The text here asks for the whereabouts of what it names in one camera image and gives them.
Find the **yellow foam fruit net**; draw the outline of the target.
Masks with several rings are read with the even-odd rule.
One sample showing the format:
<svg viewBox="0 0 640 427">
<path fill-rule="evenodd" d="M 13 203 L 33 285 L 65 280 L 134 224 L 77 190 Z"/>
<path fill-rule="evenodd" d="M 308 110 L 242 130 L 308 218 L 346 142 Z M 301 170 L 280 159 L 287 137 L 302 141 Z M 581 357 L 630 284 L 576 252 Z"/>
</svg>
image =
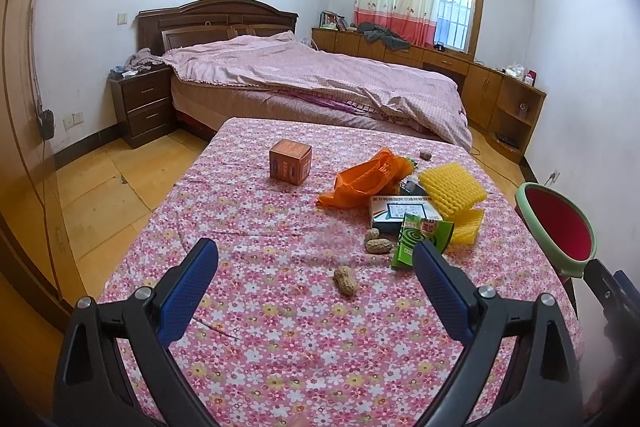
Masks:
<svg viewBox="0 0 640 427">
<path fill-rule="evenodd" d="M 484 187 L 457 162 L 425 169 L 418 180 L 442 220 L 454 225 L 451 243 L 474 244 L 484 219 L 478 207 L 487 198 Z"/>
</svg>

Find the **green mosquito coil packet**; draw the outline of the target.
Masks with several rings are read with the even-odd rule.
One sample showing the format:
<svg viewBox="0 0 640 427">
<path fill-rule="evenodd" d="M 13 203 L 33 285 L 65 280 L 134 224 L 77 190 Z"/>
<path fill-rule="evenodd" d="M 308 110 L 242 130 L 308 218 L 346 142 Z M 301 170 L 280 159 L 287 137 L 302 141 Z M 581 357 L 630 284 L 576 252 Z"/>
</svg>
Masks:
<svg viewBox="0 0 640 427">
<path fill-rule="evenodd" d="M 436 251 L 442 254 L 451 241 L 452 233 L 454 224 L 450 221 L 426 219 L 406 213 L 390 266 L 393 269 L 410 269 L 413 249 L 423 241 L 431 242 Z"/>
</svg>

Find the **white blue medicine box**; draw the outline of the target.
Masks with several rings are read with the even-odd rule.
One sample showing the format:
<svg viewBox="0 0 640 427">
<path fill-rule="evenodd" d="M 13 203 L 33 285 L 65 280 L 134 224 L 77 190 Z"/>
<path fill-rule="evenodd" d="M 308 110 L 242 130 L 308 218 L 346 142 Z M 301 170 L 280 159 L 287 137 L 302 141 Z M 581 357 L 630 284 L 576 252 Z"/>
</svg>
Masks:
<svg viewBox="0 0 640 427">
<path fill-rule="evenodd" d="M 371 196 L 369 199 L 371 228 L 383 234 L 397 234 L 405 215 L 426 220 L 442 220 L 440 213 L 425 196 Z"/>
</svg>

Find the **orange plastic bag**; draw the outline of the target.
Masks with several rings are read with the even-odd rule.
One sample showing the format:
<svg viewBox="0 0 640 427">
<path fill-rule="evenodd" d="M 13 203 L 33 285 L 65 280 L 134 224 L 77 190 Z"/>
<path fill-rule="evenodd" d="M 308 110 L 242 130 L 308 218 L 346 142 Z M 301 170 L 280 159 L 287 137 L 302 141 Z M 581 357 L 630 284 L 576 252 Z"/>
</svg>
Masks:
<svg viewBox="0 0 640 427">
<path fill-rule="evenodd" d="M 341 171 L 333 190 L 318 196 L 318 205 L 352 209 L 366 205 L 372 196 L 397 195 L 400 182 L 414 169 L 411 159 L 383 147 L 368 161 Z"/>
</svg>

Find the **orange cardboard box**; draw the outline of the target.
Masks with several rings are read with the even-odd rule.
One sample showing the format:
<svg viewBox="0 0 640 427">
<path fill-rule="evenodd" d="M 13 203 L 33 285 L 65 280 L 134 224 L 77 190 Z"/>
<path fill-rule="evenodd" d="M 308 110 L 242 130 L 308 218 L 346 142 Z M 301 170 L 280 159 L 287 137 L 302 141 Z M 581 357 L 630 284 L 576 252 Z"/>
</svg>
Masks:
<svg viewBox="0 0 640 427">
<path fill-rule="evenodd" d="M 269 151 L 272 179 L 300 185 L 309 176 L 312 147 L 308 144 L 281 139 Z"/>
</svg>

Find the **red bin green rim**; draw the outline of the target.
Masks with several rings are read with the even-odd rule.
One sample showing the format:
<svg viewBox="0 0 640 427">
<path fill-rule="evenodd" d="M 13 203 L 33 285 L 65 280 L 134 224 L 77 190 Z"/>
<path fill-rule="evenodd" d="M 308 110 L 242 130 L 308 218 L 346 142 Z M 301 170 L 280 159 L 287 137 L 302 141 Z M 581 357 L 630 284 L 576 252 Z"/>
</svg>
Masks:
<svg viewBox="0 0 640 427">
<path fill-rule="evenodd" d="M 523 183 L 515 193 L 516 213 L 561 279 L 581 279 L 597 256 L 596 233 L 585 213 L 552 188 Z"/>
</svg>

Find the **pink floral tablecloth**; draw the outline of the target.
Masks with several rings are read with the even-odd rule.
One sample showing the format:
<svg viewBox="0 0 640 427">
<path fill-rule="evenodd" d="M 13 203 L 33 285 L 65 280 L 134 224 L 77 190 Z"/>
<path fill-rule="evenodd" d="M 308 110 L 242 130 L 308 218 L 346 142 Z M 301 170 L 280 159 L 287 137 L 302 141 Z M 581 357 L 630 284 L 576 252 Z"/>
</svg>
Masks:
<svg viewBox="0 0 640 427">
<path fill-rule="evenodd" d="M 312 147 L 300 185 L 272 179 L 281 139 Z M 340 171 L 383 147 L 431 165 L 457 162 L 484 187 L 475 243 L 450 263 L 504 298 L 558 299 L 576 348 L 582 332 L 558 277 L 512 204 L 462 147 L 412 136 L 276 120 L 232 119 L 186 170 L 104 286 L 103 301 L 156 284 L 203 237 L 219 265 L 184 335 L 170 347 L 207 410 L 224 426 L 410 426 L 461 353 L 416 277 L 368 254 L 367 208 L 318 205 Z M 352 268 L 357 295 L 333 280 Z"/>
</svg>

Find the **peanut middle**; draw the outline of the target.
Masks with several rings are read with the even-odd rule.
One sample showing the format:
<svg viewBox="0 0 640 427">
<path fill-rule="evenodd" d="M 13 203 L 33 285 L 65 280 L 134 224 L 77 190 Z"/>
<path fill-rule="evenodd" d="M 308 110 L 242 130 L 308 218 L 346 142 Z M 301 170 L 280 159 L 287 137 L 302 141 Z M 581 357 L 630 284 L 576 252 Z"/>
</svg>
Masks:
<svg viewBox="0 0 640 427">
<path fill-rule="evenodd" d="M 369 239 L 364 243 L 367 253 L 372 255 L 389 254 L 394 246 L 395 244 L 389 239 Z"/>
</svg>

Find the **peanut near front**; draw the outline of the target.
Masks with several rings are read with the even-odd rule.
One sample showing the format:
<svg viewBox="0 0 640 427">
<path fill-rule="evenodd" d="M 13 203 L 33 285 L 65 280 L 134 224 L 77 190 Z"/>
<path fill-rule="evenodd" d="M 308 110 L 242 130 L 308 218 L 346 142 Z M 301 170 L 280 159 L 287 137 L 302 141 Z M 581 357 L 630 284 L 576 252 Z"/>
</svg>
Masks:
<svg viewBox="0 0 640 427">
<path fill-rule="evenodd" d="M 333 280 L 337 290 L 343 296 L 352 298 L 357 295 L 359 283 L 352 268 L 347 265 L 341 265 L 336 268 L 333 273 Z"/>
</svg>

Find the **small peanut behind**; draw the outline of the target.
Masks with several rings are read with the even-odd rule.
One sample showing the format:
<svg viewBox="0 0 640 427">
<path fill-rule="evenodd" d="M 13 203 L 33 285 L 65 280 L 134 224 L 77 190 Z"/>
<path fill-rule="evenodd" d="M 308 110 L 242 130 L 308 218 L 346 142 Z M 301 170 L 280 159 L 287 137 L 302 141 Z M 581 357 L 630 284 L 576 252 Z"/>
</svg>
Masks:
<svg viewBox="0 0 640 427">
<path fill-rule="evenodd" d="M 364 240 L 366 242 L 373 241 L 373 239 L 378 239 L 380 237 L 380 231 L 376 228 L 369 229 L 366 234 L 364 234 Z"/>
</svg>

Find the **dark wooden nightstand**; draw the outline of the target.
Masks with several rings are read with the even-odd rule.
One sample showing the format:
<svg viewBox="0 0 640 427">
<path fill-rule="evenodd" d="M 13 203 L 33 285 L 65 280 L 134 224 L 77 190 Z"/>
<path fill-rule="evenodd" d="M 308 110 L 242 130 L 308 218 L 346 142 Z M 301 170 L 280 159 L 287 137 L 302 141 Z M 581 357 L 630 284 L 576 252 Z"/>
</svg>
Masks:
<svg viewBox="0 0 640 427">
<path fill-rule="evenodd" d="M 175 130 L 171 98 L 172 69 L 157 66 L 141 74 L 109 79 L 117 124 L 131 148 L 148 144 Z"/>
</svg>

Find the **clothes on nightstand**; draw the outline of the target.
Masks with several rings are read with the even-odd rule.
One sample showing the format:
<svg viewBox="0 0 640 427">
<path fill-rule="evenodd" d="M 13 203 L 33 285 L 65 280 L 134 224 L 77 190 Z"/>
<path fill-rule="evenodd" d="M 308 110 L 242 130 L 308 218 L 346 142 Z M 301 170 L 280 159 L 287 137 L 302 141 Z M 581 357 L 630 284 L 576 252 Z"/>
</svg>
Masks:
<svg viewBox="0 0 640 427">
<path fill-rule="evenodd" d="M 134 70 L 135 72 L 146 72 L 157 66 L 164 66 L 163 59 L 153 54 L 150 48 L 142 48 L 127 58 L 124 69 Z"/>
</svg>

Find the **window with bars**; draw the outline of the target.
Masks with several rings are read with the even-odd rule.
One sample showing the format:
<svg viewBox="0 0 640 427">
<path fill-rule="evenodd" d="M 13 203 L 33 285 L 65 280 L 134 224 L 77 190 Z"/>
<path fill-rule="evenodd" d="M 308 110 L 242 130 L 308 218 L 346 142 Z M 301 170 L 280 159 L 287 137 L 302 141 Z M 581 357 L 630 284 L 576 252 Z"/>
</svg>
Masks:
<svg viewBox="0 0 640 427">
<path fill-rule="evenodd" d="M 473 60 L 483 8 L 484 0 L 438 0 L 434 46 Z"/>
</svg>

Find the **wooden bed with headboard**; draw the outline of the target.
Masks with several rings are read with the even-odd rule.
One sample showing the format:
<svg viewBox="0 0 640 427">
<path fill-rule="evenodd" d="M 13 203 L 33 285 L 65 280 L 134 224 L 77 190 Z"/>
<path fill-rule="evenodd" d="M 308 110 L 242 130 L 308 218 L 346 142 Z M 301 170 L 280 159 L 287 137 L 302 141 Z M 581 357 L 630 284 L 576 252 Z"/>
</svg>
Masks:
<svg viewBox="0 0 640 427">
<path fill-rule="evenodd" d="M 139 48 L 150 48 L 160 57 L 183 46 L 230 40 L 240 35 L 270 37 L 288 30 L 304 43 L 295 35 L 296 22 L 296 14 L 279 11 L 259 1 L 201 0 L 178 8 L 140 12 L 137 16 L 137 40 Z M 414 130 L 391 121 L 360 115 L 348 105 L 314 101 L 308 95 L 208 87 L 180 80 L 173 69 L 171 98 L 180 119 L 209 130 L 219 130 L 233 117 L 266 118 L 440 139 L 425 129 Z"/>
</svg>

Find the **pink quilt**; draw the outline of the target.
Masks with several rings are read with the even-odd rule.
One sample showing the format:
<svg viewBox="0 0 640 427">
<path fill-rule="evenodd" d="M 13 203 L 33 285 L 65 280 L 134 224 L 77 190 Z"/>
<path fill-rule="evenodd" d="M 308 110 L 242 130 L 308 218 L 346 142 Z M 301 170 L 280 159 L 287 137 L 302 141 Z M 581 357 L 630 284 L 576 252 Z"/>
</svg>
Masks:
<svg viewBox="0 0 640 427">
<path fill-rule="evenodd" d="M 289 30 L 183 46 L 165 52 L 162 60 L 185 82 L 308 95 L 348 105 L 363 116 L 431 131 L 465 150 L 472 146 L 454 80 L 420 68 L 318 51 Z"/>
</svg>

